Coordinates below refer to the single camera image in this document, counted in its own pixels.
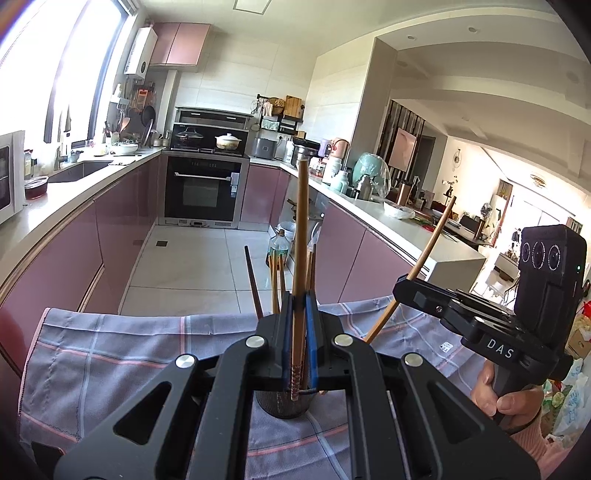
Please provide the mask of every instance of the pot lid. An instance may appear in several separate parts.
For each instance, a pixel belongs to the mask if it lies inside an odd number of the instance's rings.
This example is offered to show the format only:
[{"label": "pot lid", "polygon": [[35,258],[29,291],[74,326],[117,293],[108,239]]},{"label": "pot lid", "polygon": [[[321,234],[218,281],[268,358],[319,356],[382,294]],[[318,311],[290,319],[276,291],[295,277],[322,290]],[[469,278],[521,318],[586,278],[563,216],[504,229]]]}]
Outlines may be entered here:
[{"label": "pot lid", "polygon": [[221,137],[216,137],[218,140],[234,140],[234,141],[240,141],[239,138],[234,137],[234,135],[232,134],[226,134],[226,135],[222,135]]}]

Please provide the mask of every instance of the small appliance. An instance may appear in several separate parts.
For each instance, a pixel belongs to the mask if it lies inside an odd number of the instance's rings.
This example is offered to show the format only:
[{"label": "small appliance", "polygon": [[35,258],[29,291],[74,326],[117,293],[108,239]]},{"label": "small appliance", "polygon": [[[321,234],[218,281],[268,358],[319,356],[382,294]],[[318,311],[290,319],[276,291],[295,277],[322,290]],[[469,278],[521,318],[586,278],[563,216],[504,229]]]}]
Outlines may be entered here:
[{"label": "small appliance", "polygon": [[252,156],[256,158],[264,158],[265,160],[273,160],[276,149],[277,142],[266,138],[256,138],[254,146],[252,147]]},{"label": "small appliance", "polygon": [[25,202],[25,132],[0,135],[0,223]]}]

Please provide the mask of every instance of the white countertop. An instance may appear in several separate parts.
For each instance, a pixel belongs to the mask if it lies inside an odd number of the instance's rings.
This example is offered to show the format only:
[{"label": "white countertop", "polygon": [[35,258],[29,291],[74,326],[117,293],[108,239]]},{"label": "white countertop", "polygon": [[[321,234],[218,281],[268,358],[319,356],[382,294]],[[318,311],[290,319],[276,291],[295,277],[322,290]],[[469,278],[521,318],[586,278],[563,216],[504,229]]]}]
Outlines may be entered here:
[{"label": "white countertop", "polygon": [[[62,219],[131,170],[158,156],[162,148],[150,148],[135,156],[129,165],[108,165],[87,177],[68,183],[47,184],[47,194],[26,200],[26,206],[15,216],[0,225],[0,284],[27,253],[48,234]],[[132,157],[93,157],[82,154],[83,160],[124,160]]]},{"label": "white countertop", "polygon": [[[251,164],[281,168],[295,177],[298,176],[298,171],[294,167],[280,160],[263,160],[251,157]],[[410,220],[398,220],[386,215],[381,204],[355,200],[341,193],[333,192],[326,183],[322,183],[316,177],[310,177],[309,183],[312,188],[382,235],[400,254],[409,260],[416,261],[427,246],[431,232]],[[433,270],[435,264],[440,262],[466,260],[478,261],[484,264],[485,257],[463,242],[456,242],[441,236],[425,262],[425,267],[427,270]]]}]

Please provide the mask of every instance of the metal screw head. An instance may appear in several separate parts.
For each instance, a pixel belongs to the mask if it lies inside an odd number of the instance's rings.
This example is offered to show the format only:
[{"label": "metal screw head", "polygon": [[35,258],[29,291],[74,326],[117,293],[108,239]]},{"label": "metal screw head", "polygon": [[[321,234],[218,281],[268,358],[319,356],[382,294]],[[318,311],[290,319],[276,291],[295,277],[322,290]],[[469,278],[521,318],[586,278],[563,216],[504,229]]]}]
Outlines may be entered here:
[{"label": "metal screw head", "polygon": [[335,345],[339,346],[350,346],[353,344],[353,338],[351,335],[347,335],[346,333],[341,333],[335,337]]},{"label": "metal screw head", "polygon": [[418,353],[409,353],[404,357],[404,363],[409,367],[420,367],[423,364],[423,357]]},{"label": "metal screw head", "polygon": [[185,353],[184,355],[178,356],[174,363],[179,368],[189,368],[195,364],[195,357]]},{"label": "metal screw head", "polygon": [[259,348],[265,344],[265,339],[260,335],[253,335],[246,339],[246,346],[250,348]]}]

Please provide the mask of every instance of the wooden cutting board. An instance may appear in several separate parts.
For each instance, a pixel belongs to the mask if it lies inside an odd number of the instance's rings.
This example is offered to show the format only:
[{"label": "wooden cutting board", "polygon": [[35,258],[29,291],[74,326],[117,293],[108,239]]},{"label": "wooden cutting board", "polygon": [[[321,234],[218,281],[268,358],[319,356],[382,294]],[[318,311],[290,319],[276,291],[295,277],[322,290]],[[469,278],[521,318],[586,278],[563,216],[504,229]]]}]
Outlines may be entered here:
[{"label": "wooden cutting board", "polygon": [[301,98],[298,97],[290,97],[289,95],[285,97],[285,109],[283,110],[283,115],[292,116],[294,118],[301,119],[302,117],[302,101]]}]

